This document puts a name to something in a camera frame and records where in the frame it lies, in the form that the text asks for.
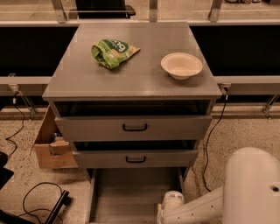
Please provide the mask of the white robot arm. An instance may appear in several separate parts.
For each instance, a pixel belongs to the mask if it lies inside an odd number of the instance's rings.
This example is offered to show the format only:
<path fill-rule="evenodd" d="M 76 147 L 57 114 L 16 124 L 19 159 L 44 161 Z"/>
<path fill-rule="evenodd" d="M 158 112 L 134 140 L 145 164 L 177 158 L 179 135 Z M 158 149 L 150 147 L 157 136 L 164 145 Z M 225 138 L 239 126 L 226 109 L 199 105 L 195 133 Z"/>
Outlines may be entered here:
<path fill-rule="evenodd" d="M 265 150 L 245 147 L 227 161 L 223 186 L 186 203 L 169 191 L 157 206 L 157 224 L 280 224 L 280 161 Z"/>

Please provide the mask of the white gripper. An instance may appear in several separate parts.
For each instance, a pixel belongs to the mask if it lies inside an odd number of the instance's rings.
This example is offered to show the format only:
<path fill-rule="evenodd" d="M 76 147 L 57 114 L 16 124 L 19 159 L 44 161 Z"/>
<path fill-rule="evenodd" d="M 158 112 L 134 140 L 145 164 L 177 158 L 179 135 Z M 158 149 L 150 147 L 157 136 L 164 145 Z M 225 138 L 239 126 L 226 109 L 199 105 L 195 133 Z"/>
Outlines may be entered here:
<path fill-rule="evenodd" d="M 184 202 L 184 195 L 181 192 L 167 192 L 162 203 L 157 205 L 157 224 L 179 224 L 177 211 Z"/>

